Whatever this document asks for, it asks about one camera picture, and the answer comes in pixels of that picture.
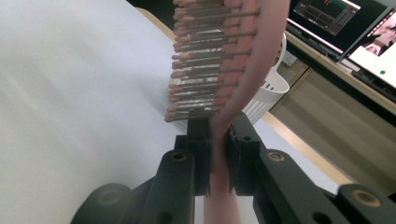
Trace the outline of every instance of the white table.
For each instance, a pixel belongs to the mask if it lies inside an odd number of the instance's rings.
[[[0,223],[69,223],[94,189],[155,175],[186,132],[163,121],[172,41],[124,0],[3,0],[0,52]],[[268,147],[287,145],[255,127]]]

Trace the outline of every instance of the computer monitor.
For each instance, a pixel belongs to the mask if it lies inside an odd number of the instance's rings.
[[[362,69],[396,88],[396,8],[346,55]]]
[[[373,0],[291,0],[288,25],[342,55],[386,10]]]

